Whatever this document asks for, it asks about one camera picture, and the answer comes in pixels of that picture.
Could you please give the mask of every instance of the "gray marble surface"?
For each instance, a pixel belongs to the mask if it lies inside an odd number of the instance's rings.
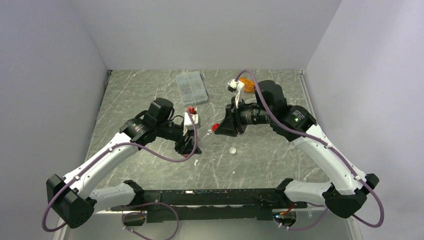
[[[175,80],[181,72],[113,71],[87,158],[107,144],[126,120],[147,110],[157,97],[172,101],[175,114],[184,113],[186,108],[182,105]],[[233,96],[226,90],[226,83],[239,72],[239,69],[200,70],[209,94],[207,103],[196,106],[201,118],[201,133],[224,118],[225,106]],[[280,84],[289,104],[309,109],[296,71],[255,70],[254,73],[258,81],[274,80]],[[255,102],[255,95],[245,93],[244,100]],[[174,142],[162,138],[157,138],[147,147],[167,157],[182,158],[174,151]],[[236,148],[235,155],[230,154],[230,147]],[[275,188],[285,178],[304,182],[328,181],[309,156],[275,134],[269,125],[250,125],[245,134],[238,137],[215,135],[212,143],[202,151],[201,155],[195,155],[186,162],[173,163],[142,150],[121,163],[97,188],[115,186],[129,179],[146,190]]]

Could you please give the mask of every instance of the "robotic arm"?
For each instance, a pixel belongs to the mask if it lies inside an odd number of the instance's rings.
[[[228,89],[238,90],[235,88],[237,83],[233,80]],[[314,136],[315,139],[302,137],[278,126],[264,108],[256,89],[257,103],[246,104],[243,99],[237,97],[231,99],[231,104],[225,107],[225,117],[216,128],[215,134],[236,137],[245,132],[247,125],[269,124],[274,132],[305,151],[330,179],[329,182],[311,183],[286,178],[276,188],[276,193],[291,202],[327,206],[330,211],[342,218],[352,216],[365,203],[369,193],[359,180],[366,180],[366,183],[374,189],[379,182],[377,176],[373,173],[365,174],[347,160],[357,173],[353,175],[346,164],[330,150],[333,144],[305,108],[288,105],[281,86],[272,80],[261,81],[258,85],[267,107],[279,122],[297,132]],[[327,145],[324,146],[316,139],[325,140]]]
[[[132,180],[94,190],[113,169],[137,153],[138,146],[145,146],[160,137],[174,141],[174,149],[181,155],[192,152],[194,127],[200,127],[199,115],[192,108],[191,118],[186,112],[180,125],[171,120],[173,115],[172,102],[157,98],[148,110],[126,121],[109,143],[81,166],[64,177],[54,174],[47,180],[47,199],[50,203],[56,198],[52,208],[70,228],[81,226],[95,212],[142,202],[144,191]],[[194,153],[201,154],[202,151],[197,147]]]

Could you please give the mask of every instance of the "tabletop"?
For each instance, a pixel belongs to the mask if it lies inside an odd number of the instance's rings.
[[[234,95],[226,89],[240,69],[199,70],[209,99],[195,105],[200,115],[199,130],[221,122],[225,106]],[[156,98],[173,102],[176,115],[186,109],[182,104],[176,75],[186,70],[114,70],[111,72],[98,113],[87,159],[99,151],[119,131],[126,120],[149,108]],[[273,80],[281,85],[287,103],[307,110],[306,91],[294,70],[254,70],[258,81]],[[253,93],[245,93],[246,103],[255,102]],[[147,145],[161,155],[182,157],[174,142],[157,138]],[[236,148],[236,154],[229,152]],[[213,136],[213,141],[185,162],[162,160],[141,150],[129,157],[97,186],[112,187],[134,180],[145,190],[246,189],[275,188],[285,178],[303,182],[327,182],[329,179],[302,150],[272,131],[269,125],[249,125],[243,135]]]

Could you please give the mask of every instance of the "white wall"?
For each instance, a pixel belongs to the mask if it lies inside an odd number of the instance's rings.
[[[365,239],[424,239],[424,2],[344,0],[306,68],[320,124],[385,206]],[[359,215],[378,220],[370,197]]]
[[[69,0],[2,0],[0,73],[0,239],[52,239],[46,180],[84,161],[107,69]]]
[[[108,69],[305,69],[341,0],[72,0]]]

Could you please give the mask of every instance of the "white round object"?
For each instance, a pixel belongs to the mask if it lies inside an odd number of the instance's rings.
[[[236,150],[236,148],[235,148],[235,147],[230,147],[230,148],[229,148],[229,153],[230,153],[230,154],[236,154],[236,152],[237,152],[237,150]]]

